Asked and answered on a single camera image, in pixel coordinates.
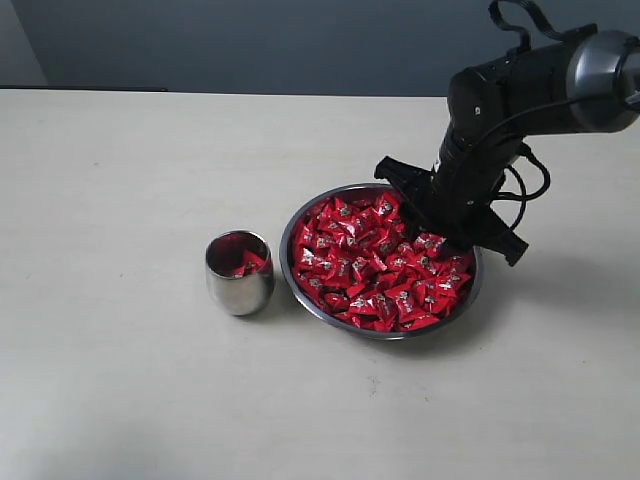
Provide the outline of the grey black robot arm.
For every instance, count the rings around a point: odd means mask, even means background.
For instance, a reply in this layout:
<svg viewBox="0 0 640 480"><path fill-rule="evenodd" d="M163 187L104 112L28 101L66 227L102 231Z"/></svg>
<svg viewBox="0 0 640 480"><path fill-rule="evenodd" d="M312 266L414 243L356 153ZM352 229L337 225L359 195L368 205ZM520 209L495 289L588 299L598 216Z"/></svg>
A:
<svg viewBox="0 0 640 480"><path fill-rule="evenodd" d="M450 81L449 124L430 169L383 158L374 176L399 194L411 235L429 232L450 250L482 247L515 265L528 245L491 205L521 207L550 187L530 136L616 133L639 117L639 40L603 31L508 53Z"/></svg>

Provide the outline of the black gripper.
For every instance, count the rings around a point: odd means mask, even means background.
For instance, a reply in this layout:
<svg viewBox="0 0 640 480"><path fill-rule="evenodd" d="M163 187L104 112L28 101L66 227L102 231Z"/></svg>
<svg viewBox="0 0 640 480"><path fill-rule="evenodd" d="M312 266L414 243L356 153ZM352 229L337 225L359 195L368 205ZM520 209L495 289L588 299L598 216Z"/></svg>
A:
<svg viewBox="0 0 640 480"><path fill-rule="evenodd" d="M376 165L374 177L387 181L399 196L400 215L412 237L437 233L453 245L474 245L501 254L513 267L529 244L490 204L522 140L497 133L476 147L449 125L432 169L385 156Z"/></svg>

